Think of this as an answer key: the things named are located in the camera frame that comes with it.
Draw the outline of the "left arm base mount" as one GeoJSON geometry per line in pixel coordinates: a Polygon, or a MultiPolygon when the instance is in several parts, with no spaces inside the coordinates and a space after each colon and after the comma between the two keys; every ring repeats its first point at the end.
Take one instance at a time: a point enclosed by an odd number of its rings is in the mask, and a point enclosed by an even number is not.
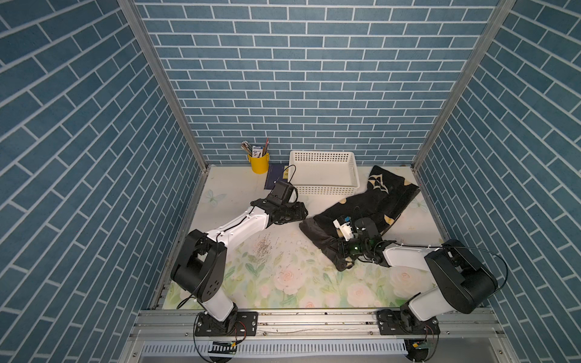
{"type": "Polygon", "coordinates": [[[224,322],[219,322],[209,313],[198,315],[195,324],[196,337],[254,337],[257,333],[258,312],[234,309],[224,322]]]}

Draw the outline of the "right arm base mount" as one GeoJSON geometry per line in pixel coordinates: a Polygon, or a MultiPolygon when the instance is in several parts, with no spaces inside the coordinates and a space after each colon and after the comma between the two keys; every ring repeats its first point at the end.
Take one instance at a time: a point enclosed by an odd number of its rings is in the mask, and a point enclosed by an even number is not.
{"type": "Polygon", "coordinates": [[[436,318],[426,322],[418,320],[408,310],[382,309],[376,314],[381,335],[439,335],[440,327],[436,318]]]}

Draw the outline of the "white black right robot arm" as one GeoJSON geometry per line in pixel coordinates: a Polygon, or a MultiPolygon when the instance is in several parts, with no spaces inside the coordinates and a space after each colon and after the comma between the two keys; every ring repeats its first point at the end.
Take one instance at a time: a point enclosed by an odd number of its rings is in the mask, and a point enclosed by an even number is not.
{"type": "Polygon", "coordinates": [[[493,273],[472,254],[473,249],[458,240],[439,246],[384,240],[369,218],[354,221],[345,217],[334,220],[333,225],[341,241],[340,255],[348,260],[363,257],[387,268],[431,273],[435,287],[416,294],[399,309],[401,322],[409,328],[452,311],[470,314],[501,289],[493,273]]]}

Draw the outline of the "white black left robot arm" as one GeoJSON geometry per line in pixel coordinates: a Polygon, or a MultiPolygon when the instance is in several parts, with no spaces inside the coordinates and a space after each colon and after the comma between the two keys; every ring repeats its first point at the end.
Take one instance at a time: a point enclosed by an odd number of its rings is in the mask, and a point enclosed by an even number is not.
{"type": "Polygon", "coordinates": [[[171,280],[189,292],[216,322],[232,322],[237,306],[222,289],[228,253],[271,225],[299,222],[307,216],[305,204],[299,201],[280,205],[266,199],[253,201],[225,225],[189,232],[172,267],[171,280]]]}

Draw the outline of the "black pillowcase with cream flowers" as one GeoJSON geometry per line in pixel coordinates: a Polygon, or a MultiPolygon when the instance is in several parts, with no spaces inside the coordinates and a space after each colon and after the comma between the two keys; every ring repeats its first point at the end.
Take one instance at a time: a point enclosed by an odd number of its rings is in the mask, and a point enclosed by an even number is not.
{"type": "Polygon", "coordinates": [[[337,202],[299,224],[300,230],[343,272],[363,257],[389,266],[381,255],[385,234],[419,194],[419,186],[379,166],[369,173],[366,190],[337,202]]]}

